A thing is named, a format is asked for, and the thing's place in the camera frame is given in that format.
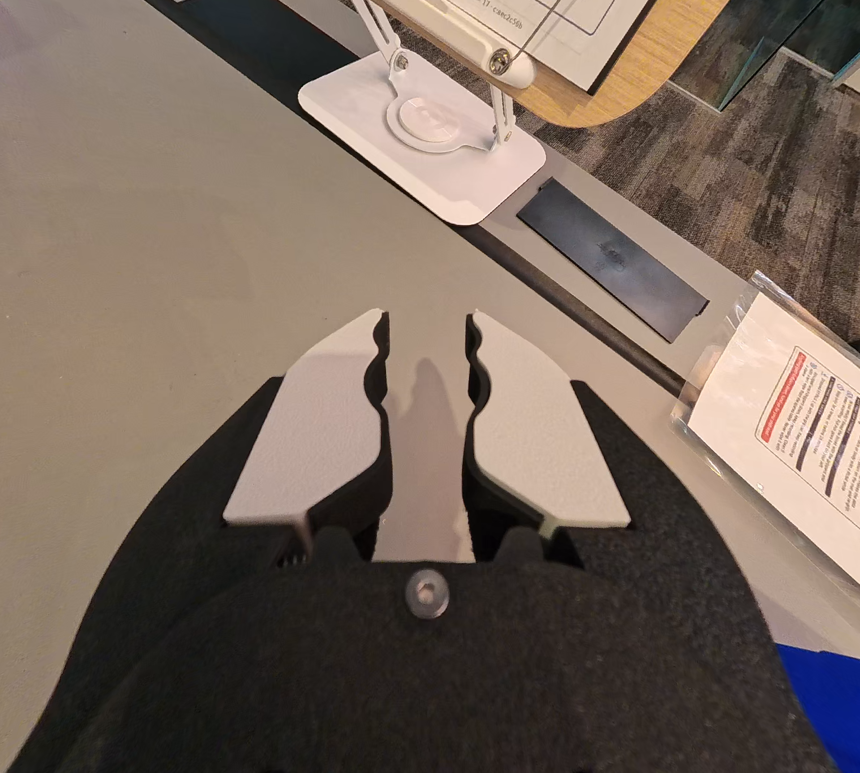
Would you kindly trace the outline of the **glass partition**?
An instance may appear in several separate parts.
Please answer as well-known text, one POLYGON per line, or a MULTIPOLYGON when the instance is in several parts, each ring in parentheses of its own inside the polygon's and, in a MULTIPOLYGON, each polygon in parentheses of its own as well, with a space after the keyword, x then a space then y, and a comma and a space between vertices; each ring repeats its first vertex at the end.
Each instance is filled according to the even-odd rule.
POLYGON ((859 50, 859 0, 730 0, 672 82, 721 111, 782 49, 830 74, 859 50))

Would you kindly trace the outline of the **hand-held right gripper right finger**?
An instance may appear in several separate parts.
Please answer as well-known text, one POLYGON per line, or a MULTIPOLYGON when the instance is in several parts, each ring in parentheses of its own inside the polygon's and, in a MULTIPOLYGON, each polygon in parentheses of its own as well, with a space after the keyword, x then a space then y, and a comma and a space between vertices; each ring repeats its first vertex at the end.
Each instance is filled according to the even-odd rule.
POLYGON ((567 530, 619 530, 631 517, 568 373, 489 314, 466 317, 462 496, 476 561, 510 529, 551 547, 567 530))

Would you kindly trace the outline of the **wooden backing board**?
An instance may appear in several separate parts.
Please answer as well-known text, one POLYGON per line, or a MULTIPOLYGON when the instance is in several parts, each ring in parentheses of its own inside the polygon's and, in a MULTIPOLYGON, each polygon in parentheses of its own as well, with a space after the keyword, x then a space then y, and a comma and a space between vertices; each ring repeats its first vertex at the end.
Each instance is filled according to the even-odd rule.
POLYGON ((544 122, 581 129, 626 115, 653 96, 730 0, 653 0, 595 93, 580 89, 536 57, 529 85, 489 71, 501 37, 447 0, 370 0, 481 79, 512 95, 544 122))

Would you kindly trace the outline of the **blue plastic bin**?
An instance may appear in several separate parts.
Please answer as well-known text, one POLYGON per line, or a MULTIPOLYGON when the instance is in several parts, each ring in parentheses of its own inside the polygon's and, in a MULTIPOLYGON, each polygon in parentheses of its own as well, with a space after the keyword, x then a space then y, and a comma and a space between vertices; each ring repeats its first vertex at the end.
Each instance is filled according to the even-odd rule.
POLYGON ((843 772, 859 770, 859 659, 777 645, 794 692, 843 772))

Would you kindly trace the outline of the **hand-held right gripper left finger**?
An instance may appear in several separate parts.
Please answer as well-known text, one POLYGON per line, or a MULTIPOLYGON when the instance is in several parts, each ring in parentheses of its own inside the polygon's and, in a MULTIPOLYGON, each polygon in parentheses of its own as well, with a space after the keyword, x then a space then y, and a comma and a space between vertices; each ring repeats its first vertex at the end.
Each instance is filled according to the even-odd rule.
POLYGON ((336 526, 372 555, 393 495, 390 348, 389 313, 371 309, 286 370, 224 508, 227 524, 286 526, 308 550, 336 526))

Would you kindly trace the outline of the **black desk flap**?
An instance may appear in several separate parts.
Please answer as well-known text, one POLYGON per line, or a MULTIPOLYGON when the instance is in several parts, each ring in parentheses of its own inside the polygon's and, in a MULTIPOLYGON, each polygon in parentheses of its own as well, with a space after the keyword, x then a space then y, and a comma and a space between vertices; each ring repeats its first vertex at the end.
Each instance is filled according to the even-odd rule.
POLYGON ((300 89, 357 61, 358 57, 280 0, 182 0, 178 6, 206 27, 241 72, 308 119, 300 89))
POLYGON ((668 343, 710 303, 554 178, 517 217, 668 343))

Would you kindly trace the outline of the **laminated paper sheet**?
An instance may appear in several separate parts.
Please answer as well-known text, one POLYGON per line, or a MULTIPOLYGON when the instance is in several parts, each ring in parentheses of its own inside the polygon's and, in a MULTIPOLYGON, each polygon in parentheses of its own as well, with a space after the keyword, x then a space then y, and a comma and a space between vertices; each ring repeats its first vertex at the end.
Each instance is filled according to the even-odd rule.
POLYGON ((715 473, 859 581, 859 359, 757 271, 672 411, 715 473))

